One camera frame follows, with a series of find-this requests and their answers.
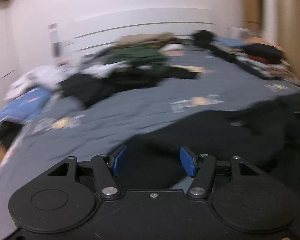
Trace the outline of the white pillow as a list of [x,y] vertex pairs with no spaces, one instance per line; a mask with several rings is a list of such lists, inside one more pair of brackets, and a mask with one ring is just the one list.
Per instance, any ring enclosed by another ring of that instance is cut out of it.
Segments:
[[184,50],[185,47],[179,43],[170,43],[159,49],[159,51],[164,54],[178,53]]

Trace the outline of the folded brown blanket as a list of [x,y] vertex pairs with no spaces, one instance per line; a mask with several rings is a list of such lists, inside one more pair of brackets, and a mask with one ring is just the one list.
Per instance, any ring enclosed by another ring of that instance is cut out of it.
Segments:
[[158,34],[136,34],[123,36],[114,42],[114,46],[117,48],[124,48],[144,44],[146,46],[160,49],[167,44],[177,42],[178,39],[173,33],[164,32]]

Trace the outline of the near folded clothes stack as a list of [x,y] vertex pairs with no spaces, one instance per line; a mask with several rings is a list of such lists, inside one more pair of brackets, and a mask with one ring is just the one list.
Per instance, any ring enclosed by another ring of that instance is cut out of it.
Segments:
[[247,72],[262,79],[289,80],[293,78],[285,61],[284,52],[271,45],[246,44],[236,55],[236,62]]

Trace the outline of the black sweatshirt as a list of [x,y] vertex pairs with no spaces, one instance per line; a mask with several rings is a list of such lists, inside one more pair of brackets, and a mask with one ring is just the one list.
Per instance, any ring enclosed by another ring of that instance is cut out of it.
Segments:
[[300,93],[240,111],[203,111],[125,142],[120,189],[167,189],[185,178],[180,149],[220,161],[237,155],[300,191]]

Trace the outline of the black clothes pile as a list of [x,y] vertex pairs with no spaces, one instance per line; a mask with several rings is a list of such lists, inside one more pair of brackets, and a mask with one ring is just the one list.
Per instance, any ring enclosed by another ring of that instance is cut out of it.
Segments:
[[77,99],[85,108],[127,90],[155,87],[166,78],[193,80],[197,72],[184,68],[154,65],[149,69],[128,67],[116,70],[105,78],[96,78],[89,74],[74,74],[60,82],[62,96]]

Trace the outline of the far folded clothes stack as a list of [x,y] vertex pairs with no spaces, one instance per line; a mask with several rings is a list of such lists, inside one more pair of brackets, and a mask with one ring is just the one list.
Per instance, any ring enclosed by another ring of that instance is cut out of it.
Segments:
[[191,34],[193,45],[200,49],[213,51],[221,56],[244,54],[244,42],[232,38],[219,37],[208,30],[198,30]]

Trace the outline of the blue pillow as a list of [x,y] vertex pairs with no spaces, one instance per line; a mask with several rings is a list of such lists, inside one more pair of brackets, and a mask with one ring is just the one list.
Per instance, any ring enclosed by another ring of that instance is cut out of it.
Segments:
[[29,90],[25,94],[10,101],[0,111],[0,124],[5,121],[21,125],[30,122],[41,113],[52,94],[52,91],[43,86]]

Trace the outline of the dark green garment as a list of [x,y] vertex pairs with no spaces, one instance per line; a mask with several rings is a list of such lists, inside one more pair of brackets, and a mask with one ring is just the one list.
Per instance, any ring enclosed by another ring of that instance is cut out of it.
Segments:
[[166,56],[155,48],[140,44],[126,48],[116,48],[105,59],[105,64],[118,62],[128,62],[135,67],[147,64],[164,64]]

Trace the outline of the grey quilted bedspread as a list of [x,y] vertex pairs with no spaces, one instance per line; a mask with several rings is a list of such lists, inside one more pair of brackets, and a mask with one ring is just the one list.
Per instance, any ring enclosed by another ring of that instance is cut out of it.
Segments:
[[23,127],[0,167],[0,239],[15,228],[8,211],[10,196],[70,155],[86,161],[136,134],[197,112],[238,110],[300,91],[287,81],[262,80],[207,51],[187,51],[170,61],[199,67],[202,73],[194,80],[165,79],[152,88],[120,92],[90,108],[54,95]]

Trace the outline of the white garment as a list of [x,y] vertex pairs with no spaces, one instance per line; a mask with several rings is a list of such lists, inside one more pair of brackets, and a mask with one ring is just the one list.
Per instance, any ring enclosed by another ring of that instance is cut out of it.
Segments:
[[43,86],[51,91],[59,90],[59,83],[66,78],[67,75],[61,67],[45,65],[34,68],[9,86],[4,100],[14,100],[37,86]]

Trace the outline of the white headboard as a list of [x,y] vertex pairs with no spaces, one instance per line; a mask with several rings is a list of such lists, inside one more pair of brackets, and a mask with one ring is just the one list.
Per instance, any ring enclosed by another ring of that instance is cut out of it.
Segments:
[[114,12],[77,20],[58,29],[62,55],[78,60],[126,35],[170,32],[188,38],[196,30],[214,30],[209,9],[147,8]]

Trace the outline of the folded clothes stack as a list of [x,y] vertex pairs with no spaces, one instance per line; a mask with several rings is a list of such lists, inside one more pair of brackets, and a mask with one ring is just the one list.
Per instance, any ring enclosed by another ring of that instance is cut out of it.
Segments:
[[200,49],[213,51],[221,56],[244,54],[244,42],[232,38],[219,37],[208,30],[198,30],[191,34],[193,45]]
[[293,78],[285,61],[284,52],[271,45],[246,44],[236,55],[236,62],[247,72],[262,79],[289,80]]

